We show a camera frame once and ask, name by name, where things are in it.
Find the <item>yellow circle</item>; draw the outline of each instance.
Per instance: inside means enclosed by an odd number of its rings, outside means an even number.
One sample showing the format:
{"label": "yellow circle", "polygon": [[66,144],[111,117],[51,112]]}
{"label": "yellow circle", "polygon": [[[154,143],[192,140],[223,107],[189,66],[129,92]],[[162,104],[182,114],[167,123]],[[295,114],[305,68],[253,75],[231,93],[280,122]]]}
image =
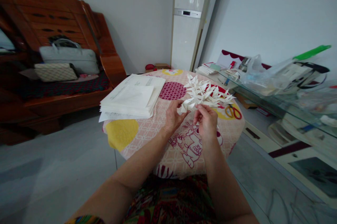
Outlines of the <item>yellow circle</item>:
{"label": "yellow circle", "polygon": [[163,70],[165,75],[180,75],[182,72],[182,70]]}
{"label": "yellow circle", "polygon": [[[240,111],[240,108],[238,107],[237,104],[232,104],[232,106],[235,107],[238,111]],[[218,107],[212,107],[212,109],[214,111],[216,111],[216,113],[218,114],[218,117],[220,119],[225,119],[225,120],[234,120],[234,119],[236,119],[234,116],[232,118],[228,117],[228,115],[225,112],[225,109],[218,108]]]}
{"label": "yellow circle", "polygon": [[138,132],[136,120],[115,120],[105,127],[110,147],[122,151],[135,138]]}

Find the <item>round table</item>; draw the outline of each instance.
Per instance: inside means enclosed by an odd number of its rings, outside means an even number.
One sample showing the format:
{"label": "round table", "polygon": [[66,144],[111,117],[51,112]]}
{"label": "round table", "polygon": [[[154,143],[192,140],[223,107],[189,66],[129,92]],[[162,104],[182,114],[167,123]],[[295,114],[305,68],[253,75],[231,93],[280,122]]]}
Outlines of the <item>round table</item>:
{"label": "round table", "polygon": [[[160,70],[143,75],[165,78],[166,82],[154,107],[154,114],[149,119],[106,120],[103,131],[108,135],[111,147],[116,148],[128,159],[137,150],[150,141],[164,126],[165,112],[172,100],[188,99],[184,85],[188,83],[187,73],[193,77],[195,73],[183,70]],[[198,80],[210,80],[198,74]],[[233,107],[239,109],[235,99]],[[225,157],[231,153],[244,128],[245,120],[230,118],[222,106],[213,107],[218,114],[217,137]],[[194,112],[190,113],[169,139],[162,160],[154,168],[153,173],[161,178],[183,179],[190,175],[205,174],[204,157],[201,154],[202,141],[198,126],[193,124]]]}

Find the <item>folded paper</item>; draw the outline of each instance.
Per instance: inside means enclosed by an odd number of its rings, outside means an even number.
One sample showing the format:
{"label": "folded paper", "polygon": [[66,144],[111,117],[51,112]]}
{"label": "folded paper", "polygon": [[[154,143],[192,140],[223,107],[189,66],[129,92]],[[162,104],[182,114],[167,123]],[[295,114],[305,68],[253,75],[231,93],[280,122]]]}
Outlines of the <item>folded paper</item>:
{"label": "folded paper", "polygon": [[233,104],[231,100],[234,97],[228,93],[228,90],[226,90],[225,93],[219,92],[218,86],[211,87],[210,81],[198,81],[197,75],[192,77],[187,73],[187,78],[189,82],[184,87],[187,89],[187,93],[191,98],[182,103],[181,113],[195,110],[197,104],[208,105],[210,107]]}

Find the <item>dark red cushion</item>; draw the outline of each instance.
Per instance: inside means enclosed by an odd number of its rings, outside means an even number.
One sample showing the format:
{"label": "dark red cushion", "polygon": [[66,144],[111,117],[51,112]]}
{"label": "dark red cushion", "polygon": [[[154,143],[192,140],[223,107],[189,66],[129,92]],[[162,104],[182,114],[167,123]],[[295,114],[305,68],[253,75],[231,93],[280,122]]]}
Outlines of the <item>dark red cushion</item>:
{"label": "dark red cushion", "polygon": [[16,90],[16,93],[24,100],[45,98],[59,95],[74,95],[78,93],[90,93],[104,91],[110,86],[110,81],[105,72],[99,73],[99,77],[79,83],[44,83],[40,80],[30,82]]}

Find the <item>red scissors handle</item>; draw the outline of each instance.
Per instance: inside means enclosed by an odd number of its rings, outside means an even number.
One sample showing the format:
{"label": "red scissors handle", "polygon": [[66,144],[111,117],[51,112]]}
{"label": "red scissors handle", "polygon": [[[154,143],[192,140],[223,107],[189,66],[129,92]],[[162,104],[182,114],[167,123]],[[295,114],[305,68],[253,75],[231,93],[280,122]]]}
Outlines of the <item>red scissors handle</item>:
{"label": "red scissors handle", "polygon": [[236,119],[242,119],[242,114],[240,113],[239,110],[237,110],[235,107],[230,105],[230,107],[233,109],[233,115]]}

